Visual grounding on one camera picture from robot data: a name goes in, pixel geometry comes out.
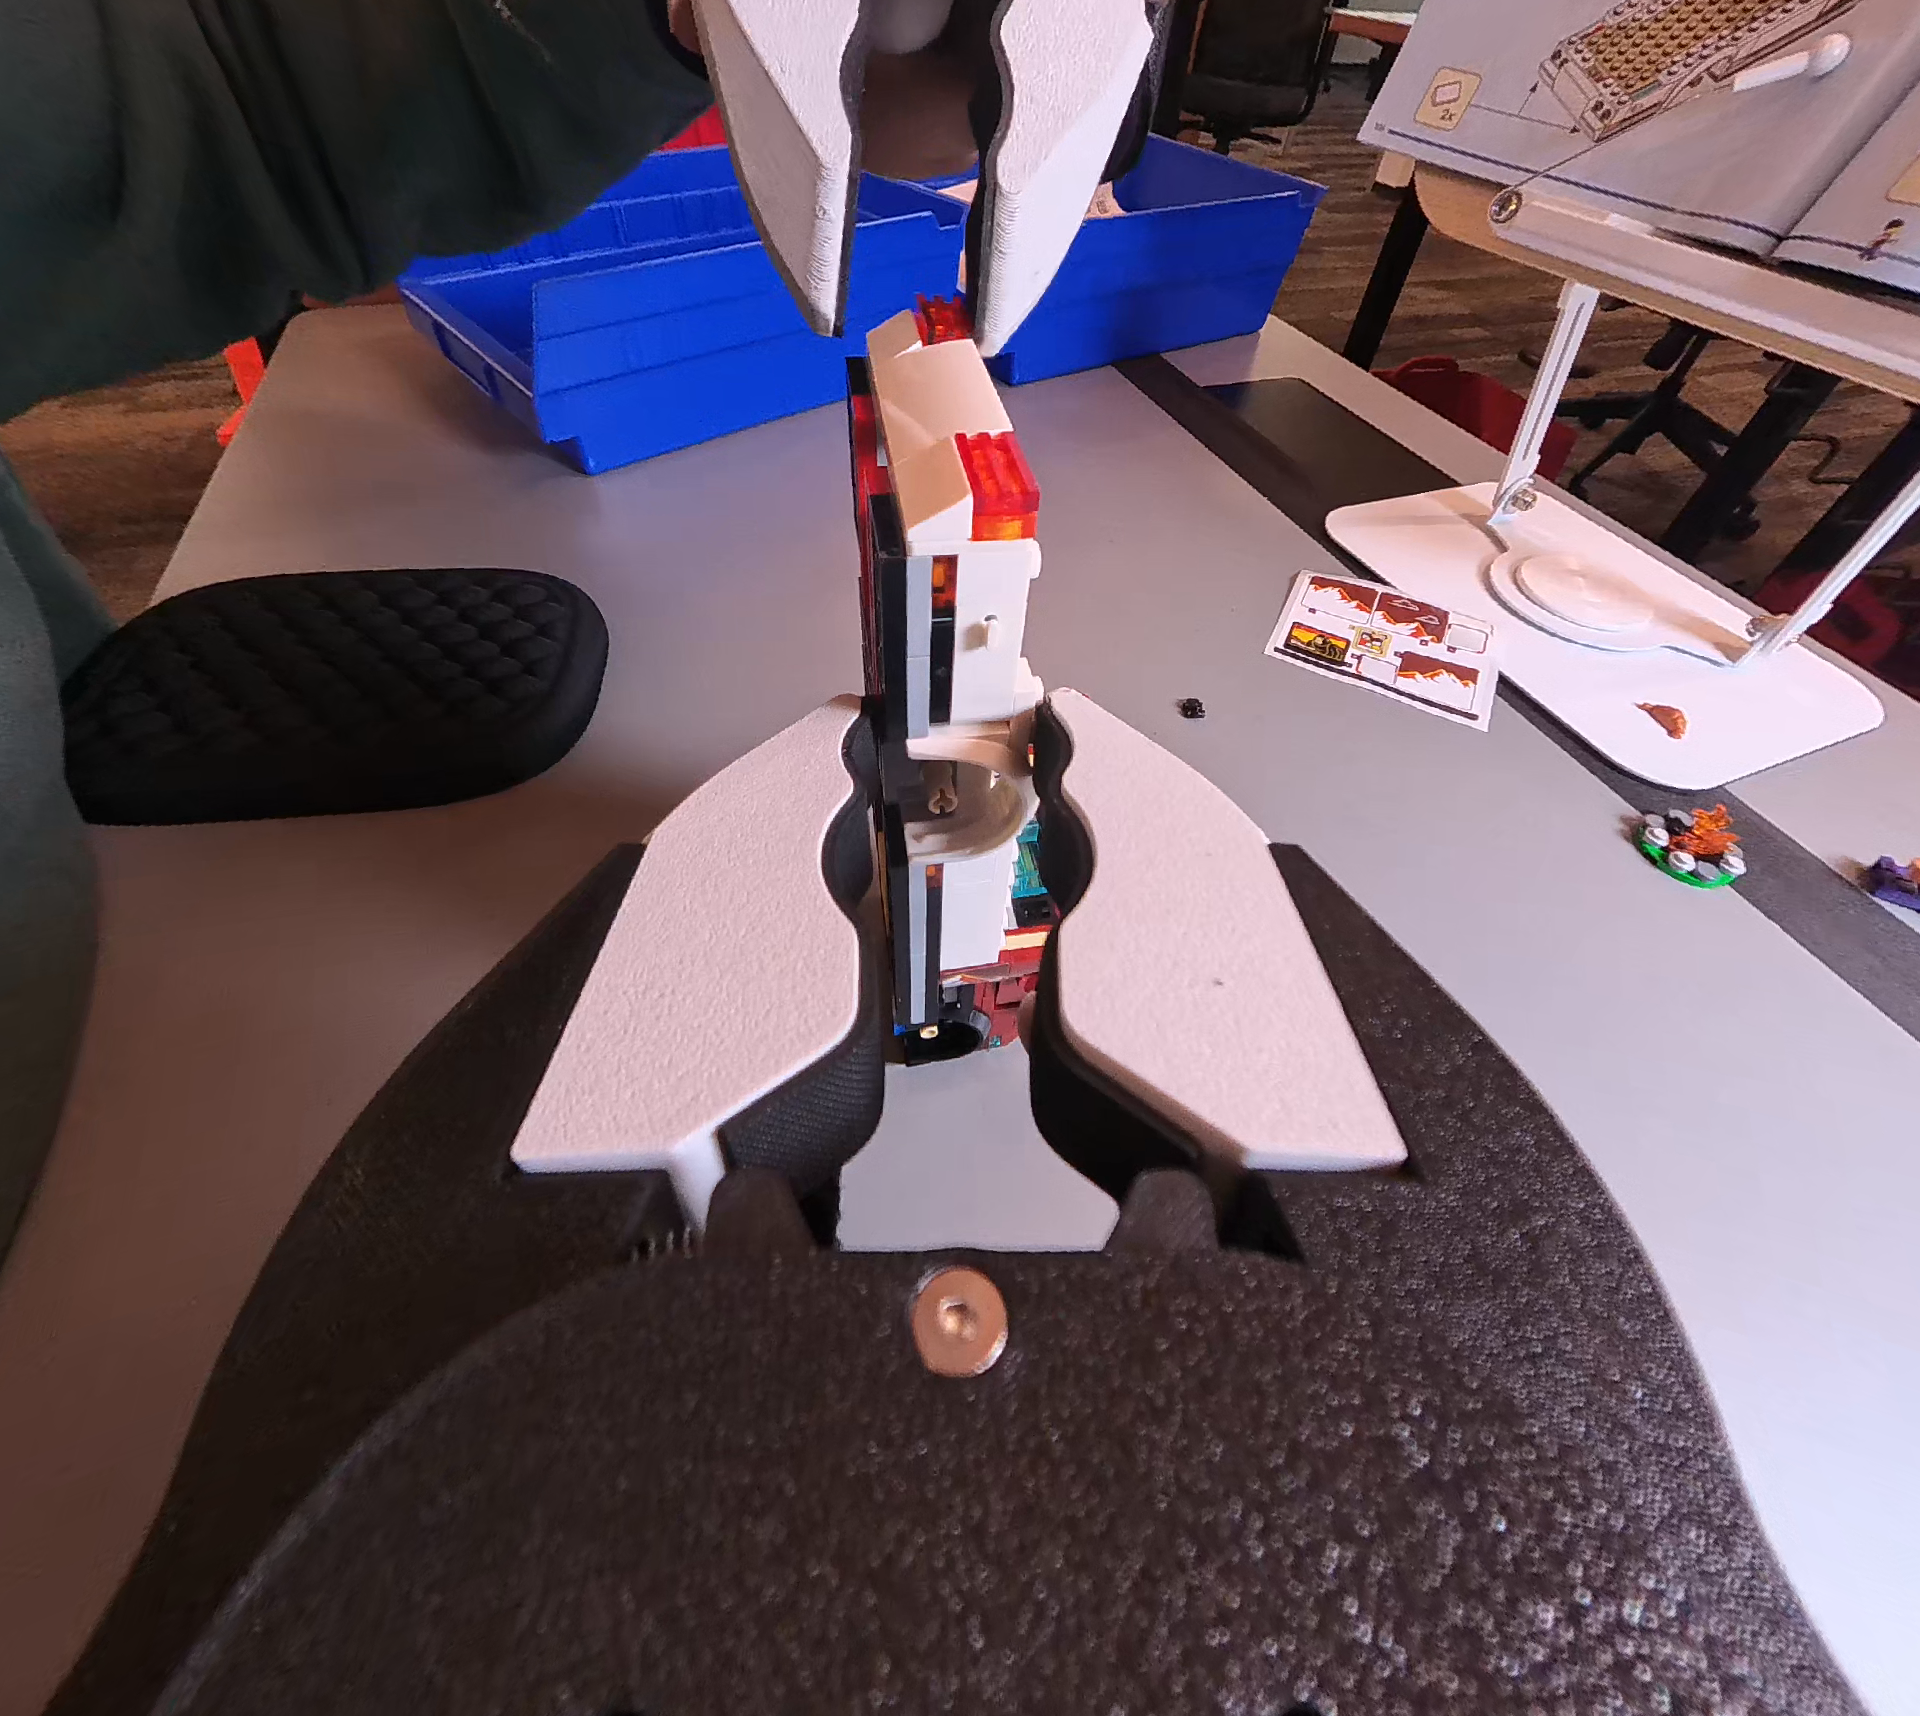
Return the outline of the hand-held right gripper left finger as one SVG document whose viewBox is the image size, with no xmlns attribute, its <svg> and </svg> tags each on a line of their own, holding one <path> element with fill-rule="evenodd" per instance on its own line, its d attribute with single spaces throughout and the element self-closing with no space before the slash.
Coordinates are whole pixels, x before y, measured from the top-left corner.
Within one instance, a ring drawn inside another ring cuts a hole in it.
<svg viewBox="0 0 1920 1716">
<path fill-rule="evenodd" d="M 828 1192 L 885 1099 L 872 733 L 837 696 L 717 772 L 643 847 L 512 1141 L 528 1173 L 662 1172 L 702 1228 L 722 1176 Z"/>
</svg>

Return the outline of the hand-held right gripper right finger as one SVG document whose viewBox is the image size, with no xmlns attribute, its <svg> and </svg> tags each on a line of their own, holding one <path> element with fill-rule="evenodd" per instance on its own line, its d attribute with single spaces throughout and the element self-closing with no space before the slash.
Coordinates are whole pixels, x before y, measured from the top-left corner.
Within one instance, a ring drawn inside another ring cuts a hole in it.
<svg viewBox="0 0 1920 1716">
<path fill-rule="evenodd" d="M 1408 1147 L 1265 829 L 1200 770 L 1072 688 L 1033 722 L 1034 777 L 1085 886 L 1061 904 L 1069 1052 L 1239 1172 L 1395 1172 Z"/>
</svg>

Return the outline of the toy brick truck model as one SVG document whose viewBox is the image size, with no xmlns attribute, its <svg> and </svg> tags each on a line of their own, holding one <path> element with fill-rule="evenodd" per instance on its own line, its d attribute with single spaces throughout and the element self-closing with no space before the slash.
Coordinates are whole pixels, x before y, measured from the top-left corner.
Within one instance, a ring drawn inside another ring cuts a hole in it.
<svg viewBox="0 0 1920 1716">
<path fill-rule="evenodd" d="M 864 716 L 895 1045 L 1010 1042 L 1054 923 L 1024 653 L 1043 492 L 961 296 L 918 296 L 846 363 Z"/>
</svg>

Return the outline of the person's left forearm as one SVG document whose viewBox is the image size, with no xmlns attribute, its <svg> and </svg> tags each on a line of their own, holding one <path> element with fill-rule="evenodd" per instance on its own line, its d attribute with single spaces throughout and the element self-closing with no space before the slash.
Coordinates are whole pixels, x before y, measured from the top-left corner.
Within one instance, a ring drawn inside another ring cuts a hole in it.
<svg viewBox="0 0 1920 1716">
<path fill-rule="evenodd" d="M 2 0 L 4 418 L 576 216 L 709 105 L 667 0 Z"/>
</svg>

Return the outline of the black office chair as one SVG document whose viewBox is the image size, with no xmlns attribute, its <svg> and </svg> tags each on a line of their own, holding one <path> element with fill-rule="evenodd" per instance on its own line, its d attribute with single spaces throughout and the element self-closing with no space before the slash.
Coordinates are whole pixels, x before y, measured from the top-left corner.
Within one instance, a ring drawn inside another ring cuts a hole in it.
<svg viewBox="0 0 1920 1716">
<path fill-rule="evenodd" d="M 1206 0 L 1181 101 L 1216 154 L 1308 117 L 1332 7 L 1334 0 Z"/>
</svg>

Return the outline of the sticker sheet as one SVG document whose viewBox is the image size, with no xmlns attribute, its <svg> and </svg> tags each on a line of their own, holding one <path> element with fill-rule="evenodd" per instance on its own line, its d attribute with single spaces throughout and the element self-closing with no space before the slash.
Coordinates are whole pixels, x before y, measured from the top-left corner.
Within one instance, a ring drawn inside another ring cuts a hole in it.
<svg viewBox="0 0 1920 1716">
<path fill-rule="evenodd" d="M 1498 694 L 1490 619 L 1352 574 L 1297 576 L 1265 653 L 1477 729 Z"/>
</svg>

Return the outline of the black wrist rest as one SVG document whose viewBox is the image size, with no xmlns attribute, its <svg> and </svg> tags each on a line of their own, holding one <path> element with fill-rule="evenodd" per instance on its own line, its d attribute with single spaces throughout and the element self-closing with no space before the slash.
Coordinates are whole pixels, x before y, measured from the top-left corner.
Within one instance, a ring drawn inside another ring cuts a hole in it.
<svg viewBox="0 0 1920 1716">
<path fill-rule="evenodd" d="M 514 568 L 249 576 L 184 590 L 64 683 L 88 823 L 183 825 L 464 802 L 538 777 L 594 717 L 611 636 Z"/>
</svg>

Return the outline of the toy campfire on green plate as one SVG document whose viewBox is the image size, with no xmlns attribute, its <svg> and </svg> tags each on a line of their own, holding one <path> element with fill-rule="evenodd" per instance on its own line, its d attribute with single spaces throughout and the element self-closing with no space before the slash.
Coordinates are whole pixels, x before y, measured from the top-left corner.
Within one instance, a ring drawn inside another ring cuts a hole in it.
<svg viewBox="0 0 1920 1716">
<path fill-rule="evenodd" d="M 1749 871 L 1727 805 L 1646 812 L 1634 825 L 1634 841 L 1649 863 L 1690 887 L 1728 887 Z"/>
</svg>

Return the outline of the white book stand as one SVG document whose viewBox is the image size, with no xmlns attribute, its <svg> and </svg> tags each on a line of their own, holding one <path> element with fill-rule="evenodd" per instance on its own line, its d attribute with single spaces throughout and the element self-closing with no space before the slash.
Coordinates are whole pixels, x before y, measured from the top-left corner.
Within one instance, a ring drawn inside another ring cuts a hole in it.
<svg viewBox="0 0 1920 1716">
<path fill-rule="evenodd" d="M 1644 782 L 1718 788 L 1878 729 L 1878 691 L 1803 638 L 1908 521 L 1916 486 L 1789 616 L 1755 617 L 1536 480 L 1535 464 L 1602 294 L 1671 305 L 1908 404 L 1919 397 L 1916 304 L 1674 239 L 1533 183 L 1496 192 L 1429 164 L 1414 192 L 1445 234 L 1559 271 L 1559 311 L 1501 480 L 1336 508 L 1325 520 L 1332 541 L 1414 597 L 1477 614 L 1493 603 L 1501 672 Z M 1669 740 L 1641 702 L 1682 707 L 1689 736 Z"/>
</svg>

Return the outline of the red floor bin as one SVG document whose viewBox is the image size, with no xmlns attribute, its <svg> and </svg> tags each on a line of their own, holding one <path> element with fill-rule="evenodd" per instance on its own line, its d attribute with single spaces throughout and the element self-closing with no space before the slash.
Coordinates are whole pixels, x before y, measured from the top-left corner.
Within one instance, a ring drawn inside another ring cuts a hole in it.
<svg viewBox="0 0 1920 1716">
<path fill-rule="evenodd" d="M 1414 356 L 1372 373 L 1402 396 L 1431 408 L 1484 445 L 1509 454 L 1524 420 L 1526 396 L 1452 356 Z"/>
</svg>

